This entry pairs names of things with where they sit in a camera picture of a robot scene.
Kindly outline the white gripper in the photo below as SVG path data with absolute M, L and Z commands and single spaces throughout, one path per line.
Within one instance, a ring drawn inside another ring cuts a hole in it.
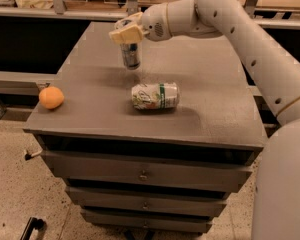
M 137 12 L 118 20 L 115 29 L 109 33 L 110 39 L 119 45 L 139 43 L 145 36 L 155 42 L 170 39 L 172 35 L 168 26 L 167 9 L 167 3 L 157 4 L 144 13 Z

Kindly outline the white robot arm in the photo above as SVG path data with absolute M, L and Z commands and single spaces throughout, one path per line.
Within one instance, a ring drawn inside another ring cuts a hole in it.
M 280 128 L 258 166 L 251 240 L 300 240 L 300 63 L 246 13 L 239 0 L 180 0 L 115 24 L 117 44 L 225 36 Z

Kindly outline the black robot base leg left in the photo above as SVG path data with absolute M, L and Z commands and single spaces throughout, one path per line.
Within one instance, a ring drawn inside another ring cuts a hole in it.
M 32 232 L 34 230 L 42 230 L 44 226 L 45 226 L 45 221 L 43 219 L 30 217 L 23 230 L 20 240 L 30 240 Z

